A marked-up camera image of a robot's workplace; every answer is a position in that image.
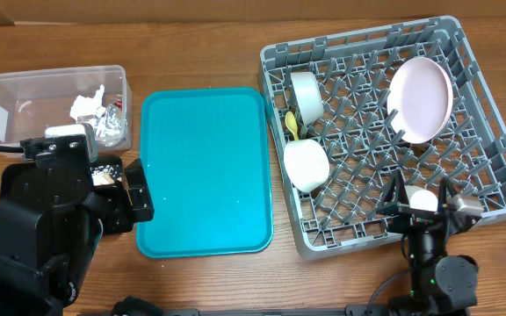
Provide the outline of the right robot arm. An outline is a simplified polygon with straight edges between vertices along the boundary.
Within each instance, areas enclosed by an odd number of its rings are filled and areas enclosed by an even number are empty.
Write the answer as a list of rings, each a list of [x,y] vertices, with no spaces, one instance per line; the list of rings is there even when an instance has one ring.
[[[389,217],[387,231],[401,235],[401,252],[408,267],[389,277],[372,294],[368,315],[468,315],[478,303],[479,266],[469,255],[449,255],[446,245],[455,234],[469,231],[481,219],[483,206],[475,196],[456,191],[448,177],[440,181],[433,203],[415,205],[400,170],[393,173],[375,212]],[[392,282],[410,275],[410,291],[374,305]]]

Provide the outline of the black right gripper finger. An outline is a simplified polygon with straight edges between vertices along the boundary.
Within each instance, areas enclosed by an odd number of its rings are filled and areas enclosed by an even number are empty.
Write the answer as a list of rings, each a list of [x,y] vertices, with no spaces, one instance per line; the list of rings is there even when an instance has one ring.
[[[380,215],[408,214],[410,209],[408,194],[405,189],[402,172],[397,169],[383,190],[384,196],[376,207],[376,213]]]
[[[445,176],[440,180],[438,196],[437,196],[437,213],[440,215],[445,215],[446,211],[450,209],[449,203],[452,197],[457,195],[457,191],[450,181],[450,179]]]

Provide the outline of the white paper cup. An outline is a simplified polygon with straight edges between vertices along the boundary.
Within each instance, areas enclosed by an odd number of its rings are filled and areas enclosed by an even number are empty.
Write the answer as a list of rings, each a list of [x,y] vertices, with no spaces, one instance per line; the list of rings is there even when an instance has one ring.
[[[405,190],[411,208],[430,212],[437,210],[437,196],[432,191],[415,185],[406,185]]]

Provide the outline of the white bowl with crumbs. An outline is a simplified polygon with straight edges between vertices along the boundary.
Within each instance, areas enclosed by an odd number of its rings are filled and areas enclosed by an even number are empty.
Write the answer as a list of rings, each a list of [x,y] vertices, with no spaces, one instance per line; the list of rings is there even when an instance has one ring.
[[[324,107],[315,75],[311,72],[291,73],[291,81],[302,123],[310,125],[322,118]]]

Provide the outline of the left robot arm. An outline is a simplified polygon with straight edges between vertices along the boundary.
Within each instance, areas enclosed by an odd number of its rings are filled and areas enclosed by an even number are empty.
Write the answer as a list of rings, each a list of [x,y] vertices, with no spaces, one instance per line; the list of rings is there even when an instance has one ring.
[[[154,217],[141,160],[97,185],[84,135],[23,140],[0,188],[0,315],[61,315],[78,298],[98,243]]]

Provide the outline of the white bowl with nuts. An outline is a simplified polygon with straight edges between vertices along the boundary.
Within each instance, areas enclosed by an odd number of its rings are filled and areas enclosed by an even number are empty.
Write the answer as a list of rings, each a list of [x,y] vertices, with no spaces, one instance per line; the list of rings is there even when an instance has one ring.
[[[324,184],[330,172],[329,159],[314,140],[293,140],[284,148],[284,166],[291,183],[309,193]]]

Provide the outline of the yellow plastic spoon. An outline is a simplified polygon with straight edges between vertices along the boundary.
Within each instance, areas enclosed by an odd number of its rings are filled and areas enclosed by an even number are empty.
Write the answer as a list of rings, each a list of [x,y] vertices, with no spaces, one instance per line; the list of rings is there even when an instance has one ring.
[[[285,115],[285,125],[288,131],[292,134],[294,140],[299,140],[298,125],[294,114],[288,111]]]

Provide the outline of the white plate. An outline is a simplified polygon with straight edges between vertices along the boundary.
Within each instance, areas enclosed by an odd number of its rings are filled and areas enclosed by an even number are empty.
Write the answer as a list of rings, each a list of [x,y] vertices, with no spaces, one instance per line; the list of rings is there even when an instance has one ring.
[[[414,57],[394,73],[389,85],[387,111],[394,112],[391,127],[402,139],[421,144],[438,136],[452,113],[452,83],[433,60]]]

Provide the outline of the white napkin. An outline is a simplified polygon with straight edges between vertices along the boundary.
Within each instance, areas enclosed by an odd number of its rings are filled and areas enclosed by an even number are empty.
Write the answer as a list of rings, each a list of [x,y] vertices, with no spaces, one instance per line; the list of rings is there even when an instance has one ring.
[[[77,124],[89,124],[96,127],[98,121],[105,115],[104,103],[105,86],[101,84],[93,97],[77,96],[70,108],[69,116]]]

